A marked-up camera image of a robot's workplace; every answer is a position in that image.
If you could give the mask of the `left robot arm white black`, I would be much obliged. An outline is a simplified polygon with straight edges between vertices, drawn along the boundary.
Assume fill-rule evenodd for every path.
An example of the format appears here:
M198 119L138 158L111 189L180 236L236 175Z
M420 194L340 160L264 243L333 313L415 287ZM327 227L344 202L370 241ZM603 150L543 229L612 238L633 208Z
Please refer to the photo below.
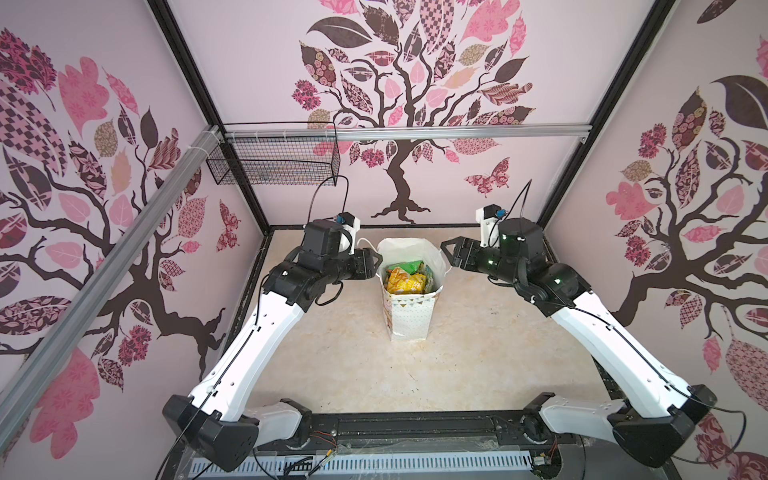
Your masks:
M255 447L298 432L308 413L295 402L282 400L252 417L245 407L280 342L327 287L375 276L382 258L372 248L356 248L360 228L348 212L306 224L301 244L266 276L254 312L211 372L164 405L177 442L231 472Z

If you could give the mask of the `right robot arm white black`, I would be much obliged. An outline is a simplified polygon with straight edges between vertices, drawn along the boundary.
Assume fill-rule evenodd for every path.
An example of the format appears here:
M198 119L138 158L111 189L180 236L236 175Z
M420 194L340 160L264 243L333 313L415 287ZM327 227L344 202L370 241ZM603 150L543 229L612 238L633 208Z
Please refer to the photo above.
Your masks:
M618 445L651 468L663 466L717 402L657 360L607 310L590 284L547 253L543 230L524 218L488 219L480 239L456 237L440 248L453 267L512 288L574 337L618 385L623 398L570 400L543 392L523 410L526 437L545 443L573 434Z

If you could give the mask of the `yellow snack bag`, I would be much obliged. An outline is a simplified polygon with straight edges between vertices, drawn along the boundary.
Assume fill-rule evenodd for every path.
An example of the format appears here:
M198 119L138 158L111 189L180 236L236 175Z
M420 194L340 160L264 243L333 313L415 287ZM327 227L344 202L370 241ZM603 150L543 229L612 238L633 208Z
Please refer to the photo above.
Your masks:
M389 272L386 290L392 295L422 295L426 292L427 282L423 273L410 274L396 267Z

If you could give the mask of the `white patterned paper bag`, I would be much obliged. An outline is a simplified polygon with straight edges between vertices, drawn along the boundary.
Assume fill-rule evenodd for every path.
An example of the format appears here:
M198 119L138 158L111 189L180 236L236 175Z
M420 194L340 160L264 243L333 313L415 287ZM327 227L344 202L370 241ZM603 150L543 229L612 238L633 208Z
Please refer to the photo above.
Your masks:
M382 257L375 275L382 293L385 323L392 341L420 341L428 336L436 303L443 290L447 274L451 271L445 256L429 240L423 238L385 238L377 246L363 238L365 243ZM392 295L386 285L386 268L399 262L421 260L428 264L435 277L435 291L422 295Z

